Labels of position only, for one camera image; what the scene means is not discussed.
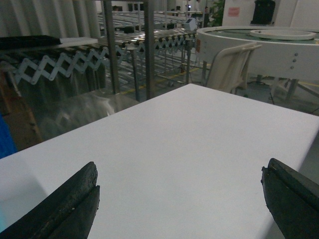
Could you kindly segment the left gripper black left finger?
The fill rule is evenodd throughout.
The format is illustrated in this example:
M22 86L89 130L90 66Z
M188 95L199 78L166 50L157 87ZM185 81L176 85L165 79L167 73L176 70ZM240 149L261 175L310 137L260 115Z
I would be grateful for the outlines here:
M100 186L89 162L30 212L1 232L2 239L86 239L99 208Z

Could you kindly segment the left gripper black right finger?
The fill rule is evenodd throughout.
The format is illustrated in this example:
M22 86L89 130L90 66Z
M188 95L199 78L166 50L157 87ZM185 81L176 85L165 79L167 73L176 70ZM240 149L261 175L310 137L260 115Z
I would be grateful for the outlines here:
M272 158L262 168L266 206L286 239L319 237L319 185Z

